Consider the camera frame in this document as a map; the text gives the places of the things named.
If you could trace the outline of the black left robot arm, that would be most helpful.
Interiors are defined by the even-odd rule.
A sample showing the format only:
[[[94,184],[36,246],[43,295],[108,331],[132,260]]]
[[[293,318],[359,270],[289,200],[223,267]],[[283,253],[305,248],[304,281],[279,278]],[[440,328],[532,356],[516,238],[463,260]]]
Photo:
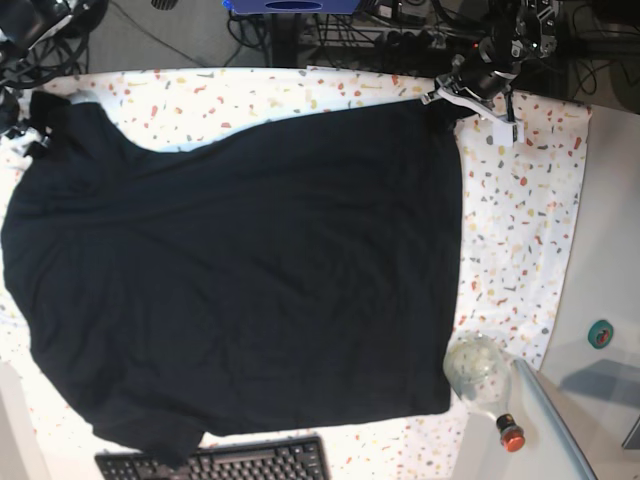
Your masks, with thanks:
[[[451,71],[436,78],[434,90],[423,97],[423,102],[444,100],[494,123],[515,126],[511,83],[525,62],[541,61],[554,53],[559,3],[491,1],[489,19],[483,22],[454,19],[438,1],[433,7],[451,26],[484,36],[467,56],[452,59]]]

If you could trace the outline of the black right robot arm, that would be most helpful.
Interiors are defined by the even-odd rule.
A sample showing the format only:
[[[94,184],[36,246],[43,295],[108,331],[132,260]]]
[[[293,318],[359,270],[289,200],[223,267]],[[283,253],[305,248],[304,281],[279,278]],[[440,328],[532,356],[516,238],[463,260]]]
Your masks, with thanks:
[[[10,0],[1,3],[1,138],[28,131],[20,99],[51,81],[87,74],[91,33],[107,1]]]

